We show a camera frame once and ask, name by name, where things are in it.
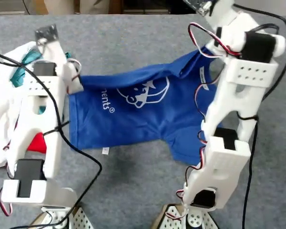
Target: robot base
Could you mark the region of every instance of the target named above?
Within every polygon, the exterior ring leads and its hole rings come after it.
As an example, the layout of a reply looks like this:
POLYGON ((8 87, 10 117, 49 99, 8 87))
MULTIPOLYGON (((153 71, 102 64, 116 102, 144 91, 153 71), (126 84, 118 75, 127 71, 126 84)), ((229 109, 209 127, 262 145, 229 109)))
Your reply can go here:
POLYGON ((190 210, 181 220, 172 220, 165 215, 168 212, 176 217, 181 216, 180 207, 167 205, 161 219, 152 226, 152 229, 218 229, 208 212, 190 210))
MULTIPOLYGON (((51 223, 51 216, 46 213, 44 214, 43 214, 44 218, 38 224, 50 224, 51 223)), ((55 223, 59 220, 60 219, 53 219, 52 223, 55 223)), ((44 229, 55 229, 55 227, 45 227, 44 229)), ((94 227, 92 223, 89 221, 83 209, 77 208, 74 211, 73 215, 69 217, 69 225, 67 225, 63 229, 94 229, 94 227)))

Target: red object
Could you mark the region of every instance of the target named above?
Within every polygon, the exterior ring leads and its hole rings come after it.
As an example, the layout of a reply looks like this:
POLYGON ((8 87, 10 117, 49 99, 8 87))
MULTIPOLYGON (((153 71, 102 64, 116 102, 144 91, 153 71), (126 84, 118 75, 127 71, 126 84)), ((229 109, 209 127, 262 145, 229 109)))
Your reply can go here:
POLYGON ((33 138, 32 142, 29 145, 27 150, 46 154, 47 146, 46 146, 46 143, 44 141, 42 133, 38 133, 37 135, 35 135, 35 137, 33 138))

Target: perforated metal base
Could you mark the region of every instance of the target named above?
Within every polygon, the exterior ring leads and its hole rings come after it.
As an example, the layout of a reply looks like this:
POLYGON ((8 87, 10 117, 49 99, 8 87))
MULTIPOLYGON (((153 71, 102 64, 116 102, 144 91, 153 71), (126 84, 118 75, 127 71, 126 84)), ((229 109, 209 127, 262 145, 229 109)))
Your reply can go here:
MULTIPOLYGON (((177 217, 181 216, 175 206, 170 206, 167 212, 177 217)), ((218 227, 209 213, 190 210, 182 221, 172 220, 164 215, 158 229, 218 229, 218 227)))
MULTIPOLYGON (((50 224, 51 217, 47 214, 41 224, 50 224)), ((73 216, 72 222, 67 226, 66 229, 94 229, 88 217, 82 208, 79 208, 73 216)))

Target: wooden furniture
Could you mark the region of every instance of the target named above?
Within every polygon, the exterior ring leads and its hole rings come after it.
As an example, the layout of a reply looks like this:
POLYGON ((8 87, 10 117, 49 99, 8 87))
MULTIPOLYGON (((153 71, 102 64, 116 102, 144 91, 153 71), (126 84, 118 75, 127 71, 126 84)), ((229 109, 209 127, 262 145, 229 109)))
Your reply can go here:
POLYGON ((37 15, 48 14, 48 10, 46 5, 44 4, 44 0, 34 0, 34 5, 37 15))
MULTIPOLYGON (((37 15, 48 14, 44 0, 34 0, 37 15)), ((74 13, 80 13, 80 0, 74 0, 74 13)), ((122 14, 123 0, 110 0, 109 14, 122 14)))

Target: black cable tie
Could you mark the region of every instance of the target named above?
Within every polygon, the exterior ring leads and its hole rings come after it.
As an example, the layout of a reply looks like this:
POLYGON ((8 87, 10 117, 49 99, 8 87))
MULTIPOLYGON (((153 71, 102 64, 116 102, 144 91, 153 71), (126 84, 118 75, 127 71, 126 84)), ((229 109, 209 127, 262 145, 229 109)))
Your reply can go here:
POLYGON ((243 117, 241 117, 241 116, 239 115, 239 113, 237 112, 237 117, 238 117, 240 120, 243 120, 243 121, 252 120, 252 119, 256 120, 257 122, 259 121, 258 115, 254 115, 254 116, 252 116, 252 117, 243 118, 243 117))

